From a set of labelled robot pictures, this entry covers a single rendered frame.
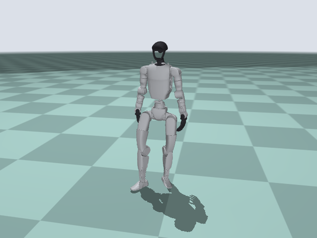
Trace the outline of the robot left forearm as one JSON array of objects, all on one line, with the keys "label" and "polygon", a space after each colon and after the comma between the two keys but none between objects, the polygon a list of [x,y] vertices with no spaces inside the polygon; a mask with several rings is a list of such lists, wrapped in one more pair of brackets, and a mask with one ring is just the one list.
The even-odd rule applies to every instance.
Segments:
[{"label": "robot left forearm", "polygon": [[186,106],[185,106],[185,97],[184,92],[182,91],[182,98],[177,100],[180,116],[183,114],[185,118],[188,116],[188,113],[186,112]]}]

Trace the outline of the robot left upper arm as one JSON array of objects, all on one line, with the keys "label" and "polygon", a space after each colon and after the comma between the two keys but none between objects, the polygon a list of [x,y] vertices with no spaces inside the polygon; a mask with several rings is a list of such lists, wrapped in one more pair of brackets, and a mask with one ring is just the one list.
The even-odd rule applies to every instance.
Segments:
[{"label": "robot left upper arm", "polygon": [[181,70],[177,67],[170,67],[170,74],[174,77],[174,85],[176,91],[174,92],[175,98],[179,99],[182,98],[182,77],[181,77]]}]

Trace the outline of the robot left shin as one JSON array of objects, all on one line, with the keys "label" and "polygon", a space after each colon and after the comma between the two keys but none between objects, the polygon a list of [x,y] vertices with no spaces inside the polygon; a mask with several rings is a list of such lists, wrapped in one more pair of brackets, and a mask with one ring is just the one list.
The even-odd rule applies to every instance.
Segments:
[{"label": "robot left shin", "polygon": [[173,153],[169,152],[168,155],[163,154],[163,167],[164,167],[164,173],[163,173],[163,178],[165,177],[168,179],[169,176],[169,170],[172,165],[172,159],[173,159]]}]

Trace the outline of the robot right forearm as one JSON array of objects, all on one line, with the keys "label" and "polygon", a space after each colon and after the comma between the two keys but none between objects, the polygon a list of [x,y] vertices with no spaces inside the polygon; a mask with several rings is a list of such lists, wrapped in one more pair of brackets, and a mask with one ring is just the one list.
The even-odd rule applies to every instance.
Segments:
[{"label": "robot right forearm", "polygon": [[135,108],[135,113],[136,113],[136,109],[139,109],[139,111],[141,112],[141,107],[143,105],[143,100],[144,100],[144,95],[141,95],[139,93],[137,93],[137,101],[136,101],[136,108]]}]

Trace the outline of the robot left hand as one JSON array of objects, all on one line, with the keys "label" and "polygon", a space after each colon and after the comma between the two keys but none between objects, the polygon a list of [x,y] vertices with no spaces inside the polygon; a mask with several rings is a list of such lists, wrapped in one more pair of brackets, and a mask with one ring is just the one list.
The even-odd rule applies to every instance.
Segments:
[{"label": "robot left hand", "polygon": [[185,118],[185,116],[182,114],[180,119],[181,119],[181,124],[176,131],[181,131],[184,128],[187,117]]}]

